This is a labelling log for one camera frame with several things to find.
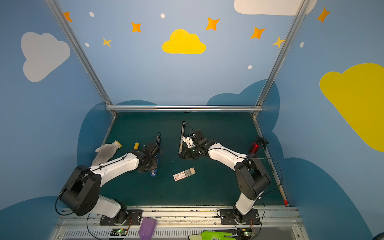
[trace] small box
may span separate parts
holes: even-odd
[[[175,182],[183,179],[183,178],[186,178],[186,177],[189,177],[191,175],[194,175],[196,173],[195,169],[192,167],[190,169],[187,169],[183,172],[180,172],[180,173],[177,173],[175,175],[173,175],[173,178],[175,179]]]

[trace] white cloud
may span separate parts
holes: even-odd
[[[60,66],[71,54],[66,42],[58,41],[49,33],[24,33],[22,51],[26,58],[24,75],[31,82],[39,82]]]
[[[306,13],[312,11],[317,0],[310,0]],[[242,14],[294,16],[301,0],[235,0],[235,10]]]

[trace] blue tool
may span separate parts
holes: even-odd
[[[160,136],[157,136],[157,139],[156,139],[156,145],[160,147]],[[159,154],[156,154],[156,163],[157,163],[157,165],[159,165]],[[157,169],[152,170],[152,171],[150,172],[150,174],[151,174],[151,177],[156,176],[156,174],[157,174]]]

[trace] purple object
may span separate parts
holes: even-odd
[[[141,226],[139,230],[139,236],[141,240],[150,240],[155,231],[156,220],[152,218],[144,218],[141,221]]]

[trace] black spray nozzle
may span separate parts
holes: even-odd
[[[256,138],[256,144],[262,144],[263,148],[264,148],[264,151],[266,151],[266,145],[269,144],[269,142],[265,138],[262,138],[262,137],[258,136]]]

